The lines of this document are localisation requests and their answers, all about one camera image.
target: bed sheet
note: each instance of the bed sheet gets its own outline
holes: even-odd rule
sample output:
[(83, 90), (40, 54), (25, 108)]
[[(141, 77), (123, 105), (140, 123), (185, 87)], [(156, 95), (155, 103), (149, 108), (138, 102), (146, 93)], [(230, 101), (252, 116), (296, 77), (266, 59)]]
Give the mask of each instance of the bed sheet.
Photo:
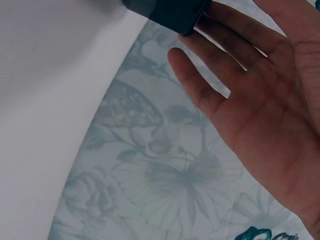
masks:
[[(252, 1), (223, 2), (279, 31)], [(94, 116), (48, 239), (311, 240), (192, 104), (168, 64), (171, 47), (229, 93), (175, 33), (149, 21)]]

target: white sheet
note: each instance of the white sheet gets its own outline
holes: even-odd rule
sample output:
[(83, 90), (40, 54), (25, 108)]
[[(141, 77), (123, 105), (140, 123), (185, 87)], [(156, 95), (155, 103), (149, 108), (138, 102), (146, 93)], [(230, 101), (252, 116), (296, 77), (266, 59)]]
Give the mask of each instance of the white sheet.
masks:
[(47, 239), (92, 117), (146, 22), (90, 8), (0, 0), (1, 239)]

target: dark object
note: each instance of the dark object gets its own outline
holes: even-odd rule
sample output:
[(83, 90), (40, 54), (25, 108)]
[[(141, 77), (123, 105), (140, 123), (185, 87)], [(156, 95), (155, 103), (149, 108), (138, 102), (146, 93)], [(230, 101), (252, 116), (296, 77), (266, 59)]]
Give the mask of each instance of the dark object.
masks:
[(189, 35), (212, 0), (122, 0), (129, 10), (181, 35)]

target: blue floral bedsheet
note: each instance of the blue floral bedsheet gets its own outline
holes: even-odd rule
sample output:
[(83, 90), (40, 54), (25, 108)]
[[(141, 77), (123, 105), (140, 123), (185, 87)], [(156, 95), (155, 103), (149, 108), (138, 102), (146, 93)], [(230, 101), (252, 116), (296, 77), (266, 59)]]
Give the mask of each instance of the blue floral bedsheet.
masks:
[[(240, 2), (231, 5), (247, 5), (247, 14), (275, 28), (250, 1)], [(146, 24), (88, 129), (48, 239), (312, 239), (194, 107), (167, 61), (174, 46), (185, 49), (170, 30)]]

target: human hand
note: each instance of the human hand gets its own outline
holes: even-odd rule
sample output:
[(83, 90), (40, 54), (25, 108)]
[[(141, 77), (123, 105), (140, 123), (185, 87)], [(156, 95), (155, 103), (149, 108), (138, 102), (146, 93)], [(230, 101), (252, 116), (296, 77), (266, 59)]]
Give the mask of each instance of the human hand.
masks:
[(228, 98), (181, 49), (168, 59), (249, 172), (320, 239), (320, 13), (306, 0), (255, 3), (287, 37), (217, 2), (197, 27), (227, 53), (197, 31), (180, 36), (230, 89)]

